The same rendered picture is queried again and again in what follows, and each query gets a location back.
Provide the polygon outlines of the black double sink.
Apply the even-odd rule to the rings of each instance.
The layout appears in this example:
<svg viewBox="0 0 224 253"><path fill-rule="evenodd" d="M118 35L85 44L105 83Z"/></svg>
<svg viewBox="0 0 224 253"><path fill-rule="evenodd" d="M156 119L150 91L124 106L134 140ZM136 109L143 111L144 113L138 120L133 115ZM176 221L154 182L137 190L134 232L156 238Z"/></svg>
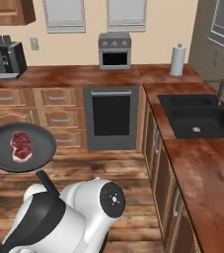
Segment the black double sink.
<svg viewBox="0 0 224 253"><path fill-rule="evenodd" d="M224 103L210 94L159 95L176 138L224 138Z"/></svg>

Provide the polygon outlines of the white paper towel roll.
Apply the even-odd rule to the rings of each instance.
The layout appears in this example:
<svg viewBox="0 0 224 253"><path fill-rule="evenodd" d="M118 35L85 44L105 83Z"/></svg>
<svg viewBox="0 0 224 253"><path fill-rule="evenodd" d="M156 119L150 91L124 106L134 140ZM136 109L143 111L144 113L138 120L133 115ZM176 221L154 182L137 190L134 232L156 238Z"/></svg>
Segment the white paper towel roll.
<svg viewBox="0 0 224 253"><path fill-rule="evenodd" d="M181 77L183 75L184 63L186 57L186 48L178 43L173 47L170 75Z"/></svg>

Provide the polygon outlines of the grey toaster oven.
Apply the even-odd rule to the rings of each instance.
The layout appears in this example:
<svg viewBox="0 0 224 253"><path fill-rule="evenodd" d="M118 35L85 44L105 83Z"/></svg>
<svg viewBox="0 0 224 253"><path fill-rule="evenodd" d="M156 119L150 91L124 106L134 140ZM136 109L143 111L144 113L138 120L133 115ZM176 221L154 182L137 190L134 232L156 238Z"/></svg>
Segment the grey toaster oven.
<svg viewBox="0 0 224 253"><path fill-rule="evenodd" d="M101 69L129 69L131 37L129 33L111 32L99 35L99 65Z"/></svg>

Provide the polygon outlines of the wooden base cupboard run with drawers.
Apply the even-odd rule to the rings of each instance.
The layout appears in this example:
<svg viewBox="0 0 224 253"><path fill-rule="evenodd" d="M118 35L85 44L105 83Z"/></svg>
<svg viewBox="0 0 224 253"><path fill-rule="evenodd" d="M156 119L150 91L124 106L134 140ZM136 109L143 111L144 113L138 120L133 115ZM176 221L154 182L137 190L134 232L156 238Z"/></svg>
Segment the wooden base cupboard run with drawers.
<svg viewBox="0 0 224 253"><path fill-rule="evenodd" d="M1 88L0 126L15 122L47 128L59 148L87 148L81 88Z"/></svg>

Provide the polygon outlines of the grey wall switch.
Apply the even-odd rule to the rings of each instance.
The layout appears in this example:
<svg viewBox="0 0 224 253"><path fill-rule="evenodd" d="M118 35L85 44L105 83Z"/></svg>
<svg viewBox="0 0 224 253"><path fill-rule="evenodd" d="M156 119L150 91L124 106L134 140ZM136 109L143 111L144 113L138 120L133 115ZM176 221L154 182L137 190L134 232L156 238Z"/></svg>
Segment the grey wall switch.
<svg viewBox="0 0 224 253"><path fill-rule="evenodd" d="M214 66L217 66L220 55L221 55L221 50L216 49L215 54L214 54L214 59L213 59Z"/></svg>

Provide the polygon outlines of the black frying pan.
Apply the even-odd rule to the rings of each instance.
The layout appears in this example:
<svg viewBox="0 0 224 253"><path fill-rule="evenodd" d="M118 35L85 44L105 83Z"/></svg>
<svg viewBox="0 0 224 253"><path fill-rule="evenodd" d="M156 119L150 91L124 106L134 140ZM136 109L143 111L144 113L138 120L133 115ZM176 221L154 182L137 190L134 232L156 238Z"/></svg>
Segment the black frying pan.
<svg viewBox="0 0 224 253"><path fill-rule="evenodd" d="M13 148L10 145L12 135L24 131L30 139L32 157L25 163L15 162L12 158ZM47 174L42 170L56 152L56 140L53 134L42 126L28 123L12 123L0 126L0 169L12 173L35 171L45 188L56 197L59 192Z"/></svg>

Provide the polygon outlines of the raw red steak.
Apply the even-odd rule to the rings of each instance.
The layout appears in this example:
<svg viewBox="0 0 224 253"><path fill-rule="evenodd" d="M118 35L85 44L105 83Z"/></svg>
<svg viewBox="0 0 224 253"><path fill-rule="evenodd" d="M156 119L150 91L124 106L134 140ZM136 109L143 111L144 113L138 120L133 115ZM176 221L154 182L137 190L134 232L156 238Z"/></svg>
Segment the raw red steak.
<svg viewBox="0 0 224 253"><path fill-rule="evenodd" d="M13 148L12 158L15 162L25 163L33 156L29 136L24 131L14 132L10 145Z"/></svg>

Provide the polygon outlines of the dark grey tap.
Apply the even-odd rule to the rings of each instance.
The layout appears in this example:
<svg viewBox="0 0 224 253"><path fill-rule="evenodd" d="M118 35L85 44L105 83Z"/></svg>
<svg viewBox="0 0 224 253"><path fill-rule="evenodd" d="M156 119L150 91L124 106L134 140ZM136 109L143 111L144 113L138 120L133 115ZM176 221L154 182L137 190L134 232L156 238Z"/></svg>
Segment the dark grey tap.
<svg viewBox="0 0 224 253"><path fill-rule="evenodd" d="M217 106L221 106L222 104L222 95L224 92L224 79L219 79L219 80L203 80L204 83L218 83L218 91L216 95L216 104Z"/></svg>

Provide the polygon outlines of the black coffee machine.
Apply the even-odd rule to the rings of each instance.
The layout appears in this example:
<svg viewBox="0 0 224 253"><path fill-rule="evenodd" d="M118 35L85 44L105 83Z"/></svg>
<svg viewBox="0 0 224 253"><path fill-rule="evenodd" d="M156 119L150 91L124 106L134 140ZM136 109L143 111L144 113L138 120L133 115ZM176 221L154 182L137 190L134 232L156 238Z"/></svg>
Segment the black coffee machine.
<svg viewBox="0 0 224 253"><path fill-rule="evenodd" d="M9 35L0 36L0 79L18 79L27 70L21 42L12 42Z"/></svg>

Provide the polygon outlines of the wooden base cupboard run under sink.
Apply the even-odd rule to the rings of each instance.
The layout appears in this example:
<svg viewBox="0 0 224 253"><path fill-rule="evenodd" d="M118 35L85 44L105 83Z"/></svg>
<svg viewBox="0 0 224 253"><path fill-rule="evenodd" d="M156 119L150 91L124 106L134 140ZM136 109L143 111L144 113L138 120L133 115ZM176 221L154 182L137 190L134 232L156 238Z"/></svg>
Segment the wooden base cupboard run under sink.
<svg viewBox="0 0 224 253"><path fill-rule="evenodd" d="M143 153L165 253L202 253L149 102L143 136Z"/></svg>

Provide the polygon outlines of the wooden wall cupboard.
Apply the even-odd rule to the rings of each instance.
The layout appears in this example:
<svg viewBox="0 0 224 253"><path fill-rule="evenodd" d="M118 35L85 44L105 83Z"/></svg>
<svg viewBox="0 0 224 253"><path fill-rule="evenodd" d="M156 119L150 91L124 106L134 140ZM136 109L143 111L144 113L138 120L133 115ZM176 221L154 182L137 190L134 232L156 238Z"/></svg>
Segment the wooden wall cupboard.
<svg viewBox="0 0 224 253"><path fill-rule="evenodd" d="M0 26L25 26L35 20L33 0L0 0Z"/></svg>

